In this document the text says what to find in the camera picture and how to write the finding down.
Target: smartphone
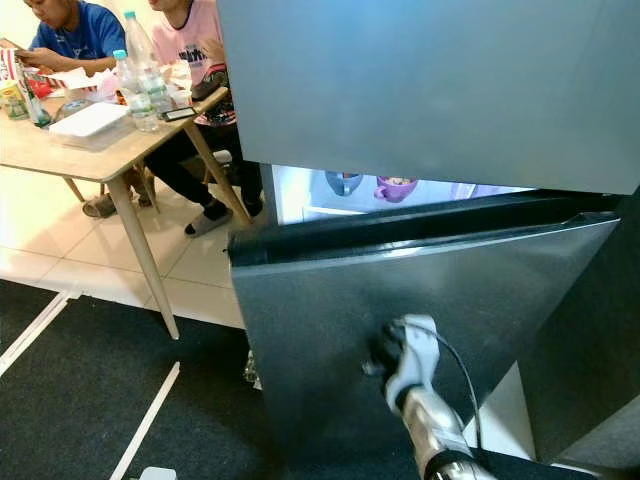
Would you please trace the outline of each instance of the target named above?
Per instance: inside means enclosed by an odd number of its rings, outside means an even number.
[[[176,110],[170,110],[164,112],[161,116],[165,122],[173,122],[174,120],[180,120],[181,118],[191,117],[195,115],[196,111],[193,107],[178,108]]]

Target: plastic water bottle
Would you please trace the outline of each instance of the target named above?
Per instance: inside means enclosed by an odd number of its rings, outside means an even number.
[[[120,92],[129,105],[131,116],[138,130],[153,132],[158,129],[158,118],[153,111],[151,99],[138,83],[136,71],[127,58],[124,50],[115,50],[116,75],[120,84]]]
[[[153,108],[158,113],[169,111],[173,106],[171,97],[160,73],[151,40],[136,20],[135,12],[125,12],[124,18],[126,19],[127,51],[136,69],[138,83],[147,92]]]

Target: purple cup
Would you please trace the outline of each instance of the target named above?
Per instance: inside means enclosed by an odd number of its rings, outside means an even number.
[[[378,188],[373,191],[373,196],[391,203],[400,203],[413,192],[418,185],[417,180],[412,180],[406,185],[394,185],[387,182],[389,177],[377,177]]]

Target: freezer door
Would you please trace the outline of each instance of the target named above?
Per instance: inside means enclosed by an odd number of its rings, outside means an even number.
[[[406,313],[435,318],[486,399],[617,223],[612,214],[576,216],[561,201],[497,202],[234,238],[233,282],[273,429],[290,457],[410,452],[382,380],[361,372],[369,341]],[[445,354],[435,386],[470,419],[464,380]]]
[[[245,159],[631,194],[637,0],[218,0]]]

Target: cable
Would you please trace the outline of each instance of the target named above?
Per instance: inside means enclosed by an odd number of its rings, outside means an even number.
[[[478,451],[480,452],[480,454],[482,456],[484,456],[484,447],[482,446],[482,425],[480,422],[480,409],[478,408],[478,400],[476,398],[476,391],[473,388],[473,384],[471,383],[471,376],[469,375],[469,371],[467,370],[466,365],[464,364],[464,361],[462,360],[462,357],[460,356],[460,354],[458,353],[458,351],[453,347],[453,345],[451,345],[442,335],[440,335],[438,332],[434,332],[433,330],[429,330],[428,328],[425,328],[422,325],[413,323],[411,321],[407,321],[407,320],[398,320],[399,325],[401,326],[411,326],[414,328],[417,328],[425,333],[427,333],[428,335],[431,335],[433,337],[435,337],[436,340],[438,340],[439,343],[441,343],[442,345],[444,345],[447,350],[449,350],[449,353],[451,353],[451,355],[453,355],[453,358],[455,358],[456,363],[458,364],[458,367],[460,367],[460,370],[462,371],[464,378],[467,382],[467,388],[469,389],[469,397],[471,398],[471,404],[473,405],[473,414],[475,416],[475,424],[476,424],[476,443],[477,443],[477,448]]]

